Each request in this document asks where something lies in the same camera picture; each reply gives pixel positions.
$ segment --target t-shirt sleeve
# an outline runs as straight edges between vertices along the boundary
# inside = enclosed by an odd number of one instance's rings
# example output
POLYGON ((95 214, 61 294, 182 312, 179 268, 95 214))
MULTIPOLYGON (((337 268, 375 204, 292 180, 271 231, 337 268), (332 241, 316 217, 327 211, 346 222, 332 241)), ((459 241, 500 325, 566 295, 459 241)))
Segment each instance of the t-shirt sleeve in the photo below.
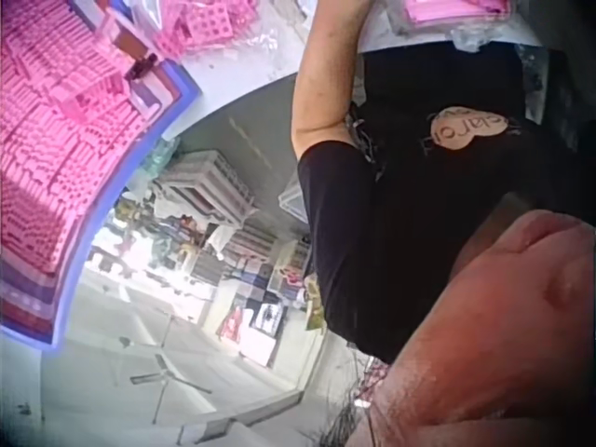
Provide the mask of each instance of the t-shirt sleeve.
POLYGON ((349 300, 358 296, 366 270, 359 263, 372 220, 373 167, 345 142, 321 142, 300 160, 298 177, 325 318, 332 331, 353 340, 358 306, 349 300))

